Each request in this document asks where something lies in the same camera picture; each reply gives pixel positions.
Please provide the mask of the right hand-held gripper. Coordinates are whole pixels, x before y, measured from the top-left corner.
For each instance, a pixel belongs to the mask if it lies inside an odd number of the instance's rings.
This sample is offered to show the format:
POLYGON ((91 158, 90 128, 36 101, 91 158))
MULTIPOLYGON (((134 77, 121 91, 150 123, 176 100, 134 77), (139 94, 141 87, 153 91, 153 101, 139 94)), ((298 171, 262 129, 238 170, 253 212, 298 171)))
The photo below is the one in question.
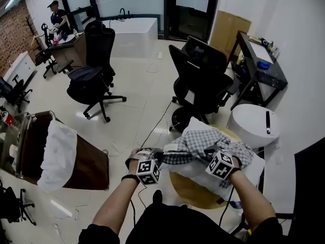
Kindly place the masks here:
POLYGON ((212 145, 204 149, 206 156, 211 156, 212 161, 206 168, 206 172, 216 178, 226 179, 234 168, 234 162, 231 154, 220 148, 218 145, 212 145))

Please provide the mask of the person's left hand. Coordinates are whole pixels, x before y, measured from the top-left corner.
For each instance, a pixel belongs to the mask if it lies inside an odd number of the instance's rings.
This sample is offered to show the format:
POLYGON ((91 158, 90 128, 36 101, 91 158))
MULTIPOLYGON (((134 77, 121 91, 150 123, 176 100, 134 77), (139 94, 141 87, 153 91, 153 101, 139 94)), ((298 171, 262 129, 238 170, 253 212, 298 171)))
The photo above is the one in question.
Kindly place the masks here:
POLYGON ((130 156, 127 158, 125 165, 128 169, 128 174, 136 174, 138 162, 141 160, 145 160, 148 158, 150 151, 140 150, 139 148, 135 148, 132 150, 130 156))

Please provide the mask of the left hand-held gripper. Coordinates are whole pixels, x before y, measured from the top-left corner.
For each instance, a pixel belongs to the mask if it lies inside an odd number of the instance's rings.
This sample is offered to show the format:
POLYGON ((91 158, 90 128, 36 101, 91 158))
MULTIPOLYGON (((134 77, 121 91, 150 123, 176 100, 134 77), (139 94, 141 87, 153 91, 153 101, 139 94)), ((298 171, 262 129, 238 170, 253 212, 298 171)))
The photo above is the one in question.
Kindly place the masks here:
POLYGON ((142 149, 150 151, 148 158, 138 162, 136 176, 143 185, 157 184, 159 180, 159 167, 166 157, 161 148, 142 149))

